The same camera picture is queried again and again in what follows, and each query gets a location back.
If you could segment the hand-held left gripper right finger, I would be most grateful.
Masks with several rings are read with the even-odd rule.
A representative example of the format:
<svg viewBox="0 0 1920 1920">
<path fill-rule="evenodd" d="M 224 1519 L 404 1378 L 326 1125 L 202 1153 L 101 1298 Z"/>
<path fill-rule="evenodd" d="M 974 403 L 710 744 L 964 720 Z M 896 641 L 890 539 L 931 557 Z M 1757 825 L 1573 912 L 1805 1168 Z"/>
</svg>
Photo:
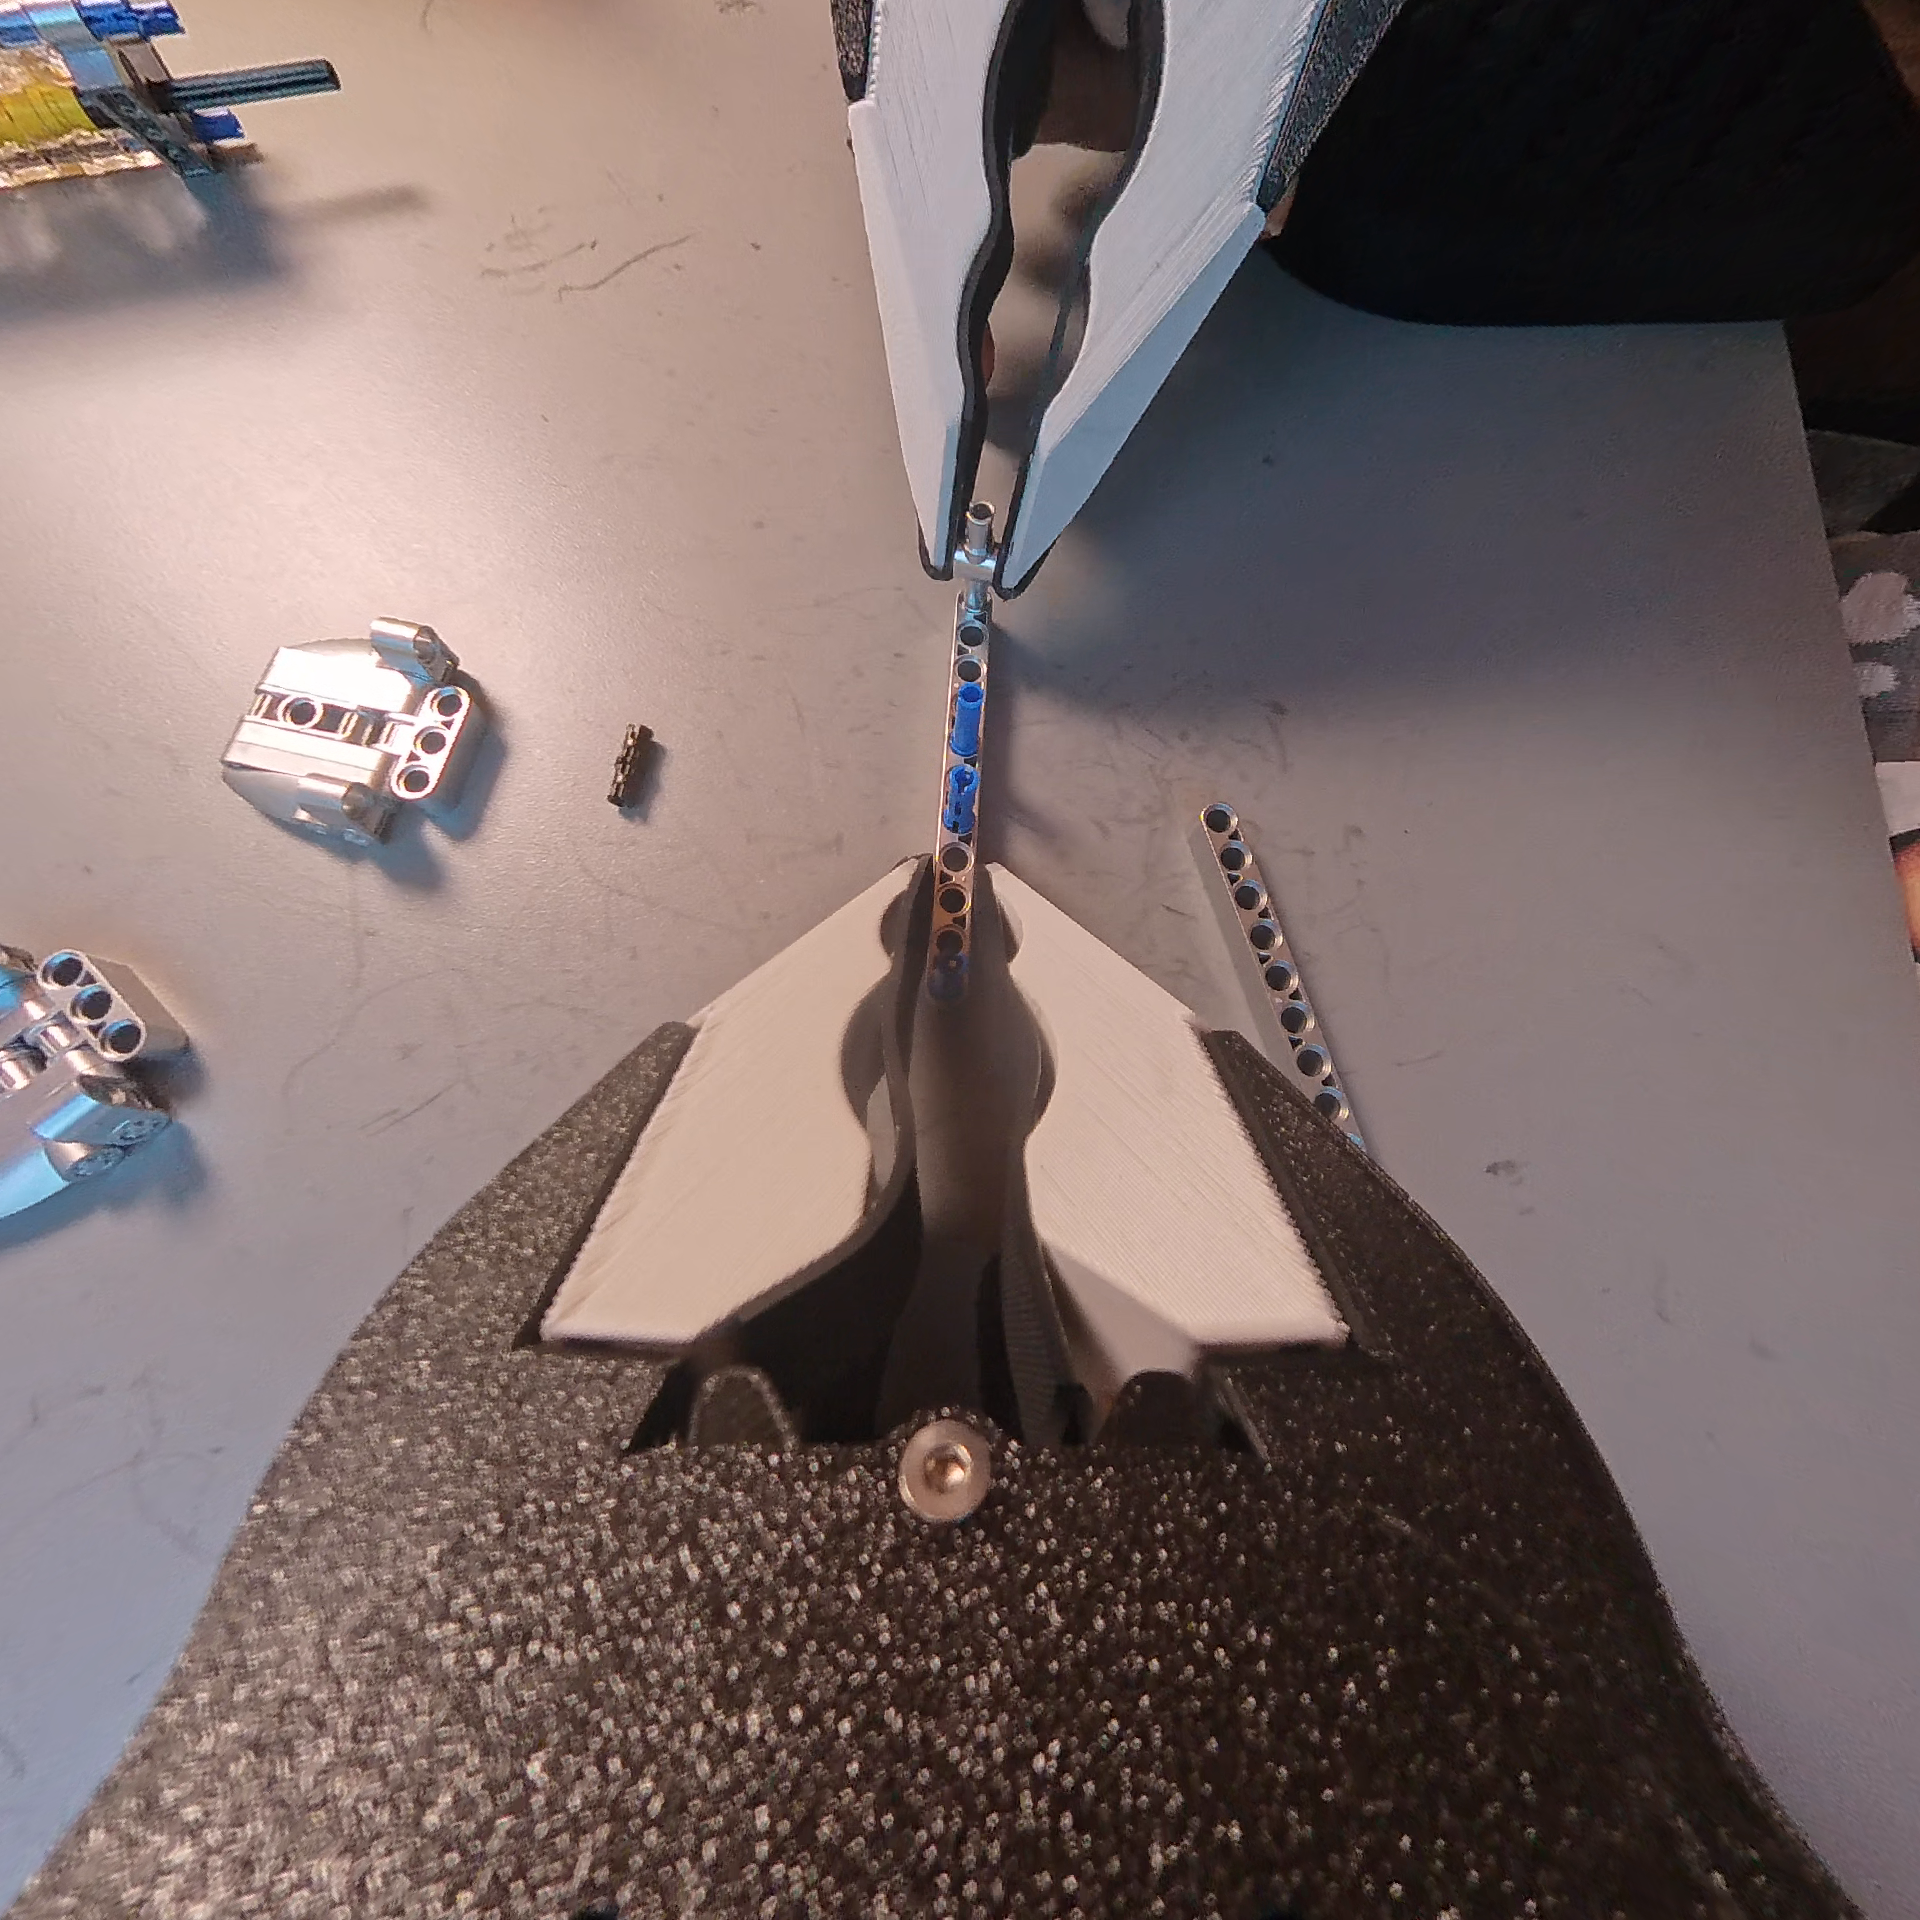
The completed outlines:
<svg viewBox="0 0 1920 1920">
<path fill-rule="evenodd" d="M 1001 1256 L 1028 1444 L 1092 1434 L 1142 1373 L 1340 1347 L 1346 1320 L 1188 1006 L 990 868 L 1031 1039 Z"/>
</svg>

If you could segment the long grey toy beam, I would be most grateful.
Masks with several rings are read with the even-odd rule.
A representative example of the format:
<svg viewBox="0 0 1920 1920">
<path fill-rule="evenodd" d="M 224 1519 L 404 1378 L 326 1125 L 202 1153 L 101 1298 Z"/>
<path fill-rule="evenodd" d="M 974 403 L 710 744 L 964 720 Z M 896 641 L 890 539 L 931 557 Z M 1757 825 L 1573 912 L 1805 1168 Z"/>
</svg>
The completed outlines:
<svg viewBox="0 0 1920 1920">
<path fill-rule="evenodd" d="M 941 782 L 938 782 L 938 820 L 936 833 L 933 842 L 931 857 L 931 880 L 933 880 L 933 906 L 931 906 L 931 934 L 926 947 L 924 973 L 936 953 L 962 952 L 968 958 L 968 980 L 972 968 L 972 913 L 974 913 L 974 888 L 978 876 L 978 811 L 974 811 L 974 827 L 966 836 L 957 836 L 945 830 L 945 788 L 949 765 L 955 762 L 966 762 L 981 772 L 983 747 L 972 759 L 957 757 L 949 750 L 949 735 L 953 725 L 953 702 L 961 681 L 978 681 L 984 683 L 984 689 L 990 688 L 990 644 L 994 636 L 994 604 L 984 620 L 964 617 L 966 607 L 962 604 L 962 591 L 958 591 L 957 612 L 955 612 L 955 632 L 953 632 L 953 654 L 949 669 L 949 688 L 947 688 L 947 705 L 942 715 L 942 759 L 941 759 Z M 981 744 L 984 744 L 986 721 L 983 721 Z M 981 808 L 983 793 L 983 774 L 978 774 L 976 789 L 976 808 Z"/>
<path fill-rule="evenodd" d="M 1236 808 L 1227 801 L 1203 805 L 1190 827 L 1190 843 L 1222 928 L 1254 1044 L 1315 1111 L 1360 1151 L 1369 1151 L 1332 1044 Z"/>
</svg>

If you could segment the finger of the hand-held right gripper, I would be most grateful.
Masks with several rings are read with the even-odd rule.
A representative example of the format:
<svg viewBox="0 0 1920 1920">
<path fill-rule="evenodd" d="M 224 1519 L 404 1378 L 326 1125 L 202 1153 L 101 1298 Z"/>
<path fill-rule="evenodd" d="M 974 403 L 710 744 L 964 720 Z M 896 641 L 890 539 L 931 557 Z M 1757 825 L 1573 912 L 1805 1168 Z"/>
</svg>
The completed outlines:
<svg viewBox="0 0 1920 1920">
<path fill-rule="evenodd" d="M 1013 261 L 1020 5 L 875 2 L 846 12 L 848 131 L 887 372 L 924 569 L 949 580 L 989 423 L 984 340 Z"/>
<path fill-rule="evenodd" d="M 1264 180 L 1327 3 L 1134 3 L 1138 113 L 1082 253 L 1085 323 L 1020 462 L 999 590 L 1089 501 L 1266 220 Z"/>
</svg>

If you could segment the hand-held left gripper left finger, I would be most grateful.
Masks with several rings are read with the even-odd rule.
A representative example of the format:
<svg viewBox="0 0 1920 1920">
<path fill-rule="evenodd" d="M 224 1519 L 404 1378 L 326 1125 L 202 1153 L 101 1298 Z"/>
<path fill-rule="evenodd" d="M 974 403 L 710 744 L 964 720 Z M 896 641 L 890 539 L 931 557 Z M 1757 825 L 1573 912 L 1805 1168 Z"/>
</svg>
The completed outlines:
<svg viewBox="0 0 1920 1920">
<path fill-rule="evenodd" d="M 915 1165 L 926 894 L 901 862 L 696 1011 L 544 1341 L 693 1347 L 870 1236 Z"/>
</svg>

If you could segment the silver toy engine block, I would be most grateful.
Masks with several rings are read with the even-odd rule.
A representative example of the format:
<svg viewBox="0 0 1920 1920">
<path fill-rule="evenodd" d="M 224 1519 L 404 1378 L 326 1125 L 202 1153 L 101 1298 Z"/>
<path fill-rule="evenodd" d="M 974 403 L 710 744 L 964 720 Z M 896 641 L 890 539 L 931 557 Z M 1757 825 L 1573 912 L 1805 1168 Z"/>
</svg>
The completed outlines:
<svg viewBox="0 0 1920 1920">
<path fill-rule="evenodd" d="M 138 1065 L 186 1031 L 131 966 L 2 947 L 2 1213 L 108 1174 L 173 1121 Z"/>
<path fill-rule="evenodd" d="M 262 813 L 371 848 L 413 804 L 458 795 L 484 733 L 478 692 L 429 626 L 378 617 L 367 638 L 276 649 L 222 753 Z"/>
</svg>

